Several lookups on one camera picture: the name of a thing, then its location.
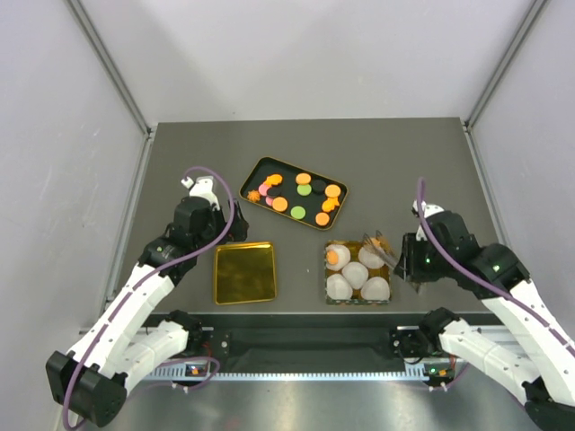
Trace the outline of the gold cookie tin box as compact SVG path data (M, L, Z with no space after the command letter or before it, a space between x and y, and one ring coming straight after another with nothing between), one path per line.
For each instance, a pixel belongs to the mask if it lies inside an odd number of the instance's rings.
M327 304L380 305L392 299L390 266L363 242L327 242L323 267Z

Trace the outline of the green round cookie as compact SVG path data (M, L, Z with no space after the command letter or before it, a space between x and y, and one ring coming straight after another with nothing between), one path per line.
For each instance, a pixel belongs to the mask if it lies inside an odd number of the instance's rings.
M296 220L302 220L305 218L306 211L301 206L292 207L290 210L290 216Z

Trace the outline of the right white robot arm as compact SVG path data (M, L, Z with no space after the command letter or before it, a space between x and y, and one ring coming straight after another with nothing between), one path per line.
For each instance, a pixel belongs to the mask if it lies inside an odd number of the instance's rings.
M457 213L422 201L414 201L411 211L419 227L403 236L394 274L413 284L454 280L495 314L525 354L488 339L444 307L420 321L420 350L462 358L511 394L539 429L572 430L574 341L525 265L503 244L480 246Z

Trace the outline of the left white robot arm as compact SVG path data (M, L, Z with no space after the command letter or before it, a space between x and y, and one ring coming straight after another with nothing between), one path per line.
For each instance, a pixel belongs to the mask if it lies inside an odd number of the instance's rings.
M179 285L206 251L242 242L249 225L233 196L223 212L215 186L230 190L208 168L197 178L185 172L186 196L174 209L164 232L144 248L126 284L98 321L67 351L54 351L45 369L53 400L62 407L64 429L90 422L105 427L119 414L134 388L165 361L203 348L197 321L171 312L157 330L134 337L156 306Z

